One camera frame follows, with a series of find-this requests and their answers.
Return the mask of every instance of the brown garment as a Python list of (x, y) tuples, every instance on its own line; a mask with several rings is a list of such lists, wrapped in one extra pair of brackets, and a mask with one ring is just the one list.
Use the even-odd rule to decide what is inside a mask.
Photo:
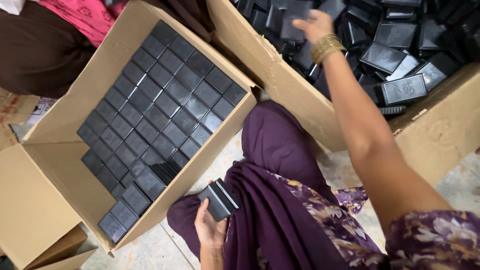
[(95, 52), (88, 43), (75, 26), (36, 2), (26, 1), (18, 16), (0, 10), (0, 87), (59, 98)]

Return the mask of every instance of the sleeve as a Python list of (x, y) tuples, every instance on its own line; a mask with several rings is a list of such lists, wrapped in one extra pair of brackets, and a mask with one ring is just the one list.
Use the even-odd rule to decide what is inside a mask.
[(386, 250), (393, 269), (479, 269), (480, 219), (465, 211), (416, 211), (390, 225)]

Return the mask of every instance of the pile of black boxes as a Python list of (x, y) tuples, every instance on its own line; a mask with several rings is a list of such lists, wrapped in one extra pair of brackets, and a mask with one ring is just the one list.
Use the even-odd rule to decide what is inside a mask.
[(77, 134), (117, 203), (98, 226), (132, 228), (247, 93), (160, 21)]
[(479, 1), (474, 0), (234, 0), (237, 10), (284, 60), (330, 99), (310, 42), (292, 26), (309, 9), (331, 15), (334, 33), (360, 85), (388, 117), (462, 65), (480, 60)]

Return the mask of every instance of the woman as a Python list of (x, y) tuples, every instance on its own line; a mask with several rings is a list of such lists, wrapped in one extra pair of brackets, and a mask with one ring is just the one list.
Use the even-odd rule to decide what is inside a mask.
[(480, 269), (480, 220), (455, 211), (402, 158), (390, 128), (350, 71), (331, 18), (294, 21), (322, 64), (351, 162), (386, 236), (382, 254), (325, 183), (308, 135), (282, 106), (258, 104), (245, 120), (246, 162), (226, 183), (242, 201), (216, 223), (208, 199), (178, 200), (169, 225), (202, 269)]

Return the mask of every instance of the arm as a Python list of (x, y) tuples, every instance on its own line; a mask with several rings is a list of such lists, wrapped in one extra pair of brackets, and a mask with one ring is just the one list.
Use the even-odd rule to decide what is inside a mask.
[(207, 211), (208, 198), (200, 205), (195, 228), (200, 240), (200, 264), (202, 270), (223, 270), (223, 243), (227, 220), (216, 222)]
[[(332, 33), (328, 14), (310, 11), (309, 21), (295, 20), (315, 42)], [(322, 62), (332, 103), (353, 168), (372, 200), (384, 233), (390, 223), (415, 210), (451, 209), (403, 159), (388, 123), (359, 85), (341, 52)]]

